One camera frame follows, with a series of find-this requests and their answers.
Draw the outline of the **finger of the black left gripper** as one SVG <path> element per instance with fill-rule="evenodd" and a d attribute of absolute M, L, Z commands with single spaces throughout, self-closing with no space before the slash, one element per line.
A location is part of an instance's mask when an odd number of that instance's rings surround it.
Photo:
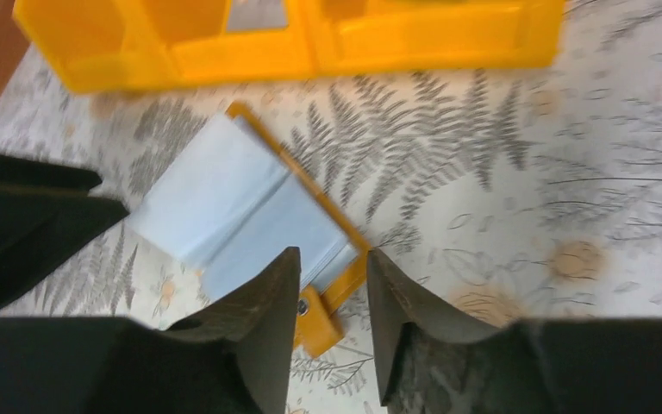
<path fill-rule="evenodd" d="M 97 172 L 0 154 L 0 185 L 89 191 L 103 182 Z"/>
<path fill-rule="evenodd" d="M 87 191 L 0 185 L 0 310 L 127 214 Z"/>

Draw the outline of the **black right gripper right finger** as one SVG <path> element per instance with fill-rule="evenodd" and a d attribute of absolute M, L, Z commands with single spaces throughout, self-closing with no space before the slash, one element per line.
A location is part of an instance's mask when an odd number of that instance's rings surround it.
<path fill-rule="evenodd" d="M 662 318 L 501 328 L 367 256 L 379 399 L 391 413 L 662 413 Z"/>

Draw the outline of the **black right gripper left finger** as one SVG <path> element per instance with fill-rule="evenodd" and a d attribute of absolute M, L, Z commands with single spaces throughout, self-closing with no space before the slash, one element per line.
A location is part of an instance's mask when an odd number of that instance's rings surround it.
<path fill-rule="evenodd" d="M 159 330 L 125 317 L 0 317 L 0 413 L 281 413 L 301 252 Z"/>

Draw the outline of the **yellow leather card holder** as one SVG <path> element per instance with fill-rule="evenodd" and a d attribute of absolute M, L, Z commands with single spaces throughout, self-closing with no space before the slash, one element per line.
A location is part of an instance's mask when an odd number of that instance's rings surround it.
<path fill-rule="evenodd" d="M 211 117 L 130 214 L 128 226 L 201 274 L 217 300 L 297 247 L 294 343 L 319 357 L 343 338 L 336 310 L 365 281 L 369 242 L 242 102 Z"/>

